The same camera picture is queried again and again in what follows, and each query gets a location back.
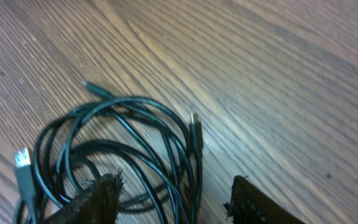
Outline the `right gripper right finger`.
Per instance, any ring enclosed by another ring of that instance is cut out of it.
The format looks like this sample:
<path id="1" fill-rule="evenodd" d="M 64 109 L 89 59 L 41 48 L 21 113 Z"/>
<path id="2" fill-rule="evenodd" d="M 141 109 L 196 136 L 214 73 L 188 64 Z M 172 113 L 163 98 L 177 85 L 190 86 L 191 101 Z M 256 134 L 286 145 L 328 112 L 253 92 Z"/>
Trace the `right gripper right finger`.
<path id="1" fill-rule="evenodd" d="M 233 224 L 304 224 L 247 180 L 236 175 L 231 201 L 223 204 Z"/>

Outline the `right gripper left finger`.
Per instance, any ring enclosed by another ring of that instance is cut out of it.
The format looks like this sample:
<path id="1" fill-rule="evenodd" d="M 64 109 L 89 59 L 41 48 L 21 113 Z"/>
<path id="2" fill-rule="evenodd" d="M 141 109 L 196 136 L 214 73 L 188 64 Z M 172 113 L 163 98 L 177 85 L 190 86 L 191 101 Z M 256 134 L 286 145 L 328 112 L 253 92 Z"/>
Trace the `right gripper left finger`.
<path id="1" fill-rule="evenodd" d="M 123 185 L 122 170 L 104 174 L 42 223 L 115 224 Z"/>

